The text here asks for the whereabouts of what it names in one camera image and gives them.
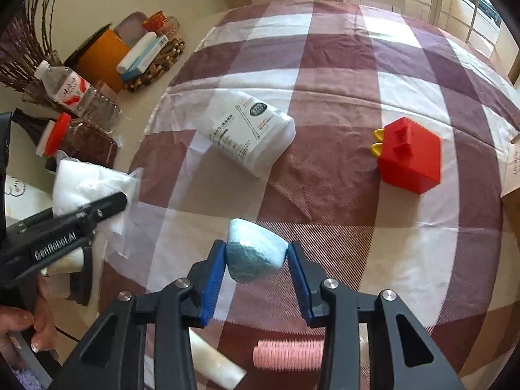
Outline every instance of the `black oval logo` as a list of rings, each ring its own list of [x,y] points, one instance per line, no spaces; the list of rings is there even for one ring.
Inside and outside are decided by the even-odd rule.
[[[259,116],[260,114],[262,114],[266,110],[267,110],[267,104],[258,102],[251,107],[251,109],[249,110],[249,114],[251,114],[253,117],[256,117],[256,116]]]

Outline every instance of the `black cable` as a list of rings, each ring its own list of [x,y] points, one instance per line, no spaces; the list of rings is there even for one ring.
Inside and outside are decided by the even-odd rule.
[[[76,343],[80,342],[79,339],[77,339],[74,336],[71,336],[69,333],[67,333],[66,331],[63,331],[62,329],[56,327],[56,330],[58,330],[58,333],[63,334],[65,337],[68,337],[70,340],[74,340]]]

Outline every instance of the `red box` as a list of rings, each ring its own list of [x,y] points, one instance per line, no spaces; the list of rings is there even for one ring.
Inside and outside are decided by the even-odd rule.
[[[384,128],[378,164],[386,183],[424,193],[440,183],[440,138],[402,117]]]

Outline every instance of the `water bottle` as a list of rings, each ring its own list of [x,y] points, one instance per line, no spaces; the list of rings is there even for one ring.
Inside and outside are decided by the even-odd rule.
[[[69,67],[42,61],[34,72],[47,95],[103,132],[111,133],[121,109]]]

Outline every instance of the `yellow handle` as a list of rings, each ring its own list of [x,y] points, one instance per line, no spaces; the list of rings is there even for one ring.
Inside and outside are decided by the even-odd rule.
[[[372,146],[370,147],[370,152],[375,157],[379,158],[381,156],[381,153],[383,152],[383,143],[382,142],[378,142],[378,143],[372,144]]]
[[[376,129],[374,131],[374,138],[378,142],[383,142],[383,139],[385,139],[385,129]]]

